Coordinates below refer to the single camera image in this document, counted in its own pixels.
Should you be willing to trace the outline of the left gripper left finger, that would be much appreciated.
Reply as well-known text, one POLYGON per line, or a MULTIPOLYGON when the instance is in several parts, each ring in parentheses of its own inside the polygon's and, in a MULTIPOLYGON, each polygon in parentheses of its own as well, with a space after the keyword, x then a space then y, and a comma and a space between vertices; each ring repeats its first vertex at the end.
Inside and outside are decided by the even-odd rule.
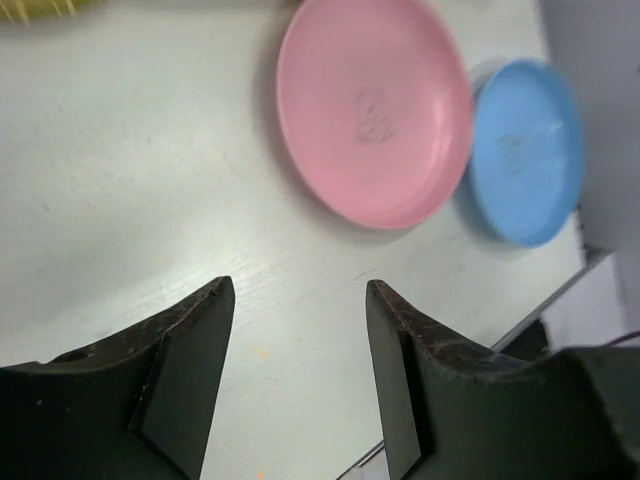
POLYGON ((47 363, 1 371, 5 479, 197 479, 231 335, 218 277, 47 363))

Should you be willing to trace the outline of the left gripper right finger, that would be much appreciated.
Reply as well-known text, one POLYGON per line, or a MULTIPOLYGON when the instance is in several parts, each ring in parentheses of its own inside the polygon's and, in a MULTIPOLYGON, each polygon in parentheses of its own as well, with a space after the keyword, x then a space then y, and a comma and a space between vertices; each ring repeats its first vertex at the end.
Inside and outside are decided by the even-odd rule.
POLYGON ((535 362, 480 345, 372 280, 366 321, 393 479, 635 479, 639 351, 535 362))

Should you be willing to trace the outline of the blue round plate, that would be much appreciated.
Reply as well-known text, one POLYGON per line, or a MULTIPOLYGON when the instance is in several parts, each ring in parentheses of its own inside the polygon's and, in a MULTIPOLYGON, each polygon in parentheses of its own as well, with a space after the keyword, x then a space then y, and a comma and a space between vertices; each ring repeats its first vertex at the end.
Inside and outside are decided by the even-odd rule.
POLYGON ((585 172, 582 118, 550 64, 509 62, 479 89, 465 179, 495 236, 525 248, 548 243, 577 207, 585 172))

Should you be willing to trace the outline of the pink round plate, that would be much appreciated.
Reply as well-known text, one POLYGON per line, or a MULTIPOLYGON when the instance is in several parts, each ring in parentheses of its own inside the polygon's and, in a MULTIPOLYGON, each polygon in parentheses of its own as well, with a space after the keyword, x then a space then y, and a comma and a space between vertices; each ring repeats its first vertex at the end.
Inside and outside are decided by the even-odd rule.
POLYGON ((330 210, 414 226, 458 186, 472 137, 462 58, 424 1, 305 1, 276 69, 283 139, 330 210))

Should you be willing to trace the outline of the round yellow woven tray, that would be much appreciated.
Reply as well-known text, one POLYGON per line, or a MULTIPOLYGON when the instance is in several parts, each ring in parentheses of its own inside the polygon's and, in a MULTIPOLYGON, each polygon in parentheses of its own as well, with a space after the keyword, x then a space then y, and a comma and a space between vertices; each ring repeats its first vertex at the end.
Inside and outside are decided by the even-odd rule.
POLYGON ((29 24, 33 19, 75 15, 82 0, 0 0, 2 22, 29 24))

